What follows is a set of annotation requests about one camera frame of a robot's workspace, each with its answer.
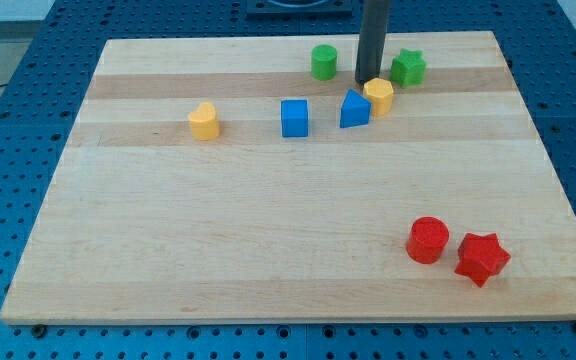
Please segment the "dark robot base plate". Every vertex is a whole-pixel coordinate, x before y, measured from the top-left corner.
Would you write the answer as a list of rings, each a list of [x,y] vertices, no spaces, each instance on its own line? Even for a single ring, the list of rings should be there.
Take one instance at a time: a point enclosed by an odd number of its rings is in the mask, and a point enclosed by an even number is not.
[[[248,18],[275,15],[351,15],[353,0],[245,0]]]

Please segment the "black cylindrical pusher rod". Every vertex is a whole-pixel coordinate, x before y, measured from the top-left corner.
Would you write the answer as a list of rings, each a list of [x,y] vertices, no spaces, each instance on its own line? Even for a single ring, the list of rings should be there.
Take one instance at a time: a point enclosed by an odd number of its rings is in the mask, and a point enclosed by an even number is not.
[[[391,0],[365,0],[359,32],[355,81],[363,85],[379,76]]]

